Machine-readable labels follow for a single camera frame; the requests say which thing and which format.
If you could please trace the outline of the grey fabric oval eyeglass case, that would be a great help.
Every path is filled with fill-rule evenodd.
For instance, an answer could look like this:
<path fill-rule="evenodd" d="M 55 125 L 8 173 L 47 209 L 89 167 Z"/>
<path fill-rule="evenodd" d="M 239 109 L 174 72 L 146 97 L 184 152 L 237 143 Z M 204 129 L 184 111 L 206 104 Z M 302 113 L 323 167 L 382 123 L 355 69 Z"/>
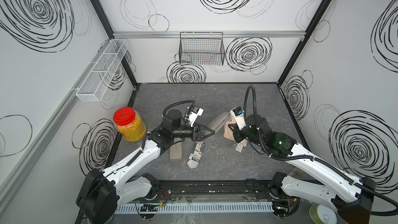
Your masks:
<path fill-rule="evenodd" d="M 207 127 L 217 134 L 230 120 L 231 114 L 229 112 L 224 112 L 216 117 Z"/>

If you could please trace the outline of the grey rectangular eyeglass case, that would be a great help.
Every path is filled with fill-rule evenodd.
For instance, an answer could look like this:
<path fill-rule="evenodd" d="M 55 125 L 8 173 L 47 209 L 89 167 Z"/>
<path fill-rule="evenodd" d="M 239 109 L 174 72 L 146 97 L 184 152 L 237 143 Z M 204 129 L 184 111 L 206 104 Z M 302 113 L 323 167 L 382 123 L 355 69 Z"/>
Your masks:
<path fill-rule="evenodd" d="M 174 143 L 170 148 L 170 159 L 172 161 L 182 159 L 182 142 L 183 142 L 183 139 L 181 139 L 181 138 L 174 139 Z"/>

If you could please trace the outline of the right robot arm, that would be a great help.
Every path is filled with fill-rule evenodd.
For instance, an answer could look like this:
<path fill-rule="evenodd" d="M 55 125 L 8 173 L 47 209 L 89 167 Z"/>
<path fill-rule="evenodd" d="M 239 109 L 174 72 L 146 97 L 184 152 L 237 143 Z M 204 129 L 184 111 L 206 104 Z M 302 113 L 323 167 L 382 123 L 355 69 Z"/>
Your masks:
<path fill-rule="evenodd" d="M 367 224 L 372 214 L 375 182 L 350 175 L 319 158 L 290 136 L 274 132 L 265 118 L 245 116 L 242 109 L 231 111 L 228 125 L 238 143 L 246 140 L 261 148 L 261 154 L 301 169 L 318 183 L 276 173 L 268 188 L 273 198 L 299 197 L 329 207 L 349 224 Z"/>

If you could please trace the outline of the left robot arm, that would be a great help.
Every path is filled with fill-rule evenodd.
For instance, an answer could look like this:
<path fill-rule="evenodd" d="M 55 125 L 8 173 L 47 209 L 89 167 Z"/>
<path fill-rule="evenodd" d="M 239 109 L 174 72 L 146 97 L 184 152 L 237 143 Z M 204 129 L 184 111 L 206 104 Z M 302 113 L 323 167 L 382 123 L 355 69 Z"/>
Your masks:
<path fill-rule="evenodd" d="M 162 113 L 161 124 L 147 133 L 138 149 L 110 167 L 91 170 L 76 200 L 79 212 L 75 222 L 79 224 L 87 218 L 91 224 L 106 224 L 119 206 L 138 198 L 155 197 L 158 181 L 150 174 L 136 173 L 171 148 L 175 139 L 190 139 L 201 145 L 215 135 L 225 118 L 205 126 L 195 122 L 202 113 L 203 109 L 192 106 L 188 116 L 183 117 L 180 111 L 168 106 Z"/>

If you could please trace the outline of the red lid jar yellow grains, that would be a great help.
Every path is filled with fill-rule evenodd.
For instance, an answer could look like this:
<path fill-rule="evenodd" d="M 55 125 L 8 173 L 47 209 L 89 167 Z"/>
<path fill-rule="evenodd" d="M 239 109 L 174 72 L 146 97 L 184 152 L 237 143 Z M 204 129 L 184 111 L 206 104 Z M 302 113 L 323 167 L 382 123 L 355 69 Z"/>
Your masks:
<path fill-rule="evenodd" d="M 137 142 L 146 134 L 146 125 L 139 113 L 131 107 L 118 109 L 113 115 L 113 121 L 128 142 Z"/>

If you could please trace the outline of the green white tape roll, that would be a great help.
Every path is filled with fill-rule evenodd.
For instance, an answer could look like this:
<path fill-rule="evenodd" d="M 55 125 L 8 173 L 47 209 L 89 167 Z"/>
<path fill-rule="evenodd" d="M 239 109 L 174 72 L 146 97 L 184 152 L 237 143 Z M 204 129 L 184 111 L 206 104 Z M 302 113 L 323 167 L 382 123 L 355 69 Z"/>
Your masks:
<path fill-rule="evenodd" d="M 337 224 L 336 213 L 323 205 L 311 206 L 309 215 L 315 224 Z"/>

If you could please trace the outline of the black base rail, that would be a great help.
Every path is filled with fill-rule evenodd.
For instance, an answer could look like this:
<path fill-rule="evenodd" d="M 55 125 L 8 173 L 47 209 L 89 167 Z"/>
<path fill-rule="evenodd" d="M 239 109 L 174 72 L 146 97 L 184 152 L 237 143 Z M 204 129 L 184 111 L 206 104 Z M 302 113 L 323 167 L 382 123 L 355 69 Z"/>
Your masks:
<path fill-rule="evenodd" d="M 172 200 L 177 196 L 251 195 L 257 200 L 297 202 L 298 197 L 273 195 L 270 180 L 160 180 L 152 197 L 135 198 L 135 201 Z"/>

